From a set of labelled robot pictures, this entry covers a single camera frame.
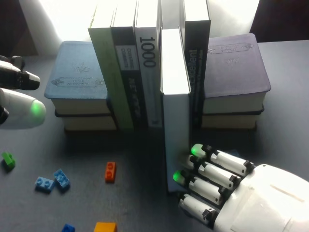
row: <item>table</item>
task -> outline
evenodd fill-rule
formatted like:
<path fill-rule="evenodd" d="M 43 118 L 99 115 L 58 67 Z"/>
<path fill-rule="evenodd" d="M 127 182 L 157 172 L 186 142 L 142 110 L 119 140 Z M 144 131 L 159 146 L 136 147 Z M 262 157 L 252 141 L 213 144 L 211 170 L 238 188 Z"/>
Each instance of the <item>table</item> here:
<path fill-rule="evenodd" d="M 256 131 L 195 131 L 194 143 L 237 149 L 255 164 L 267 163 L 309 180 L 309 41 L 259 44 L 272 90 Z M 47 109 L 43 125 L 0 130 L 0 151 L 13 153 L 16 167 L 0 167 L 1 232 L 59 232 L 65 223 L 92 232 L 96 222 L 116 222 L 119 232 L 208 231 L 187 218 L 168 196 L 162 130 L 66 135 L 54 106 L 43 95 L 54 57 L 28 57 L 26 70 L 41 78 L 29 95 Z M 105 184 L 108 161 L 116 181 Z M 53 178 L 61 168 L 71 181 L 66 193 L 34 190 L 38 176 Z"/>

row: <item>orange lego brick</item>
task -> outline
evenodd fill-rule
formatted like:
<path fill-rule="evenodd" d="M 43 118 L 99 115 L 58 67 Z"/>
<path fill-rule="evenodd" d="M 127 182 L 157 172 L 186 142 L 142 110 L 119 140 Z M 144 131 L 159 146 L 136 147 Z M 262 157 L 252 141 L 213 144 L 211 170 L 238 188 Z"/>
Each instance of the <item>orange lego brick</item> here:
<path fill-rule="evenodd" d="M 93 232 L 117 232 L 117 224 L 98 222 Z"/>
<path fill-rule="evenodd" d="M 116 163 L 108 162 L 105 171 L 105 182 L 115 182 Z"/>

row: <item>white backdrop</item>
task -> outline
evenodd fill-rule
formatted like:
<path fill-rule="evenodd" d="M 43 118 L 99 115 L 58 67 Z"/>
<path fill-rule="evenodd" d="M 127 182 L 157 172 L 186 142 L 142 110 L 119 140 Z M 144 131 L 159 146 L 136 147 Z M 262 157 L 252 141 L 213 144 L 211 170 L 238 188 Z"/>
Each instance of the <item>white backdrop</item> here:
<path fill-rule="evenodd" d="M 179 1 L 162 0 L 163 28 L 177 28 Z M 97 0 L 19 0 L 39 55 L 55 55 L 62 41 L 90 41 Z M 259 0 L 209 0 L 211 37 L 249 33 Z"/>

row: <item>book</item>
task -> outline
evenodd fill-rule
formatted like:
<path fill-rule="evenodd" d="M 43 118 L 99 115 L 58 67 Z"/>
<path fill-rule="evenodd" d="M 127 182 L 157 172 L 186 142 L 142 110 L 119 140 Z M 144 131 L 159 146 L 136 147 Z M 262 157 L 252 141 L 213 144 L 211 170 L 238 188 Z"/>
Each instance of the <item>book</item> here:
<path fill-rule="evenodd" d="M 55 111 L 55 116 L 60 117 L 66 131 L 114 131 L 117 126 L 111 114 L 94 115 L 60 115 Z"/>
<path fill-rule="evenodd" d="M 112 22 L 112 39 L 134 128 L 147 127 L 147 113 L 134 34 L 137 1 L 119 0 Z"/>
<path fill-rule="evenodd" d="M 159 53 L 161 0 L 140 0 L 135 15 L 135 37 L 148 126 L 162 127 Z"/>
<path fill-rule="evenodd" d="M 203 115 L 201 127 L 204 129 L 255 129 L 256 122 L 264 111 L 237 112 Z"/>
<path fill-rule="evenodd" d="M 105 114 L 107 89 L 91 42 L 65 41 L 45 89 L 60 114 Z"/>
<path fill-rule="evenodd" d="M 270 89 L 255 35 L 209 39 L 204 114 L 259 111 Z"/>
<path fill-rule="evenodd" d="M 119 129 L 127 130 L 133 129 L 133 121 L 112 39 L 111 23 L 115 8 L 116 5 L 109 0 L 99 1 L 88 31 L 111 98 L 117 124 Z"/>
<path fill-rule="evenodd" d="M 191 85 L 192 126 L 199 128 L 204 104 L 203 86 L 211 15 L 206 0 L 181 0 L 180 3 L 180 28 Z"/>
<path fill-rule="evenodd" d="M 190 154 L 190 82 L 179 29 L 161 31 L 161 92 L 168 192 L 182 188 L 173 180 L 179 155 Z"/>

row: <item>red lego brick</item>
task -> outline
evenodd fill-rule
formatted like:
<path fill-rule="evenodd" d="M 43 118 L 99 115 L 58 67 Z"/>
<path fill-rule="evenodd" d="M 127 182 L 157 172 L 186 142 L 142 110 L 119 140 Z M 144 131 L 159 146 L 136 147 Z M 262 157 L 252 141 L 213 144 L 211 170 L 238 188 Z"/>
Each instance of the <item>red lego brick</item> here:
<path fill-rule="evenodd" d="M 116 163 L 108 162 L 105 171 L 105 182 L 114 183 L 116 174 Z"/>

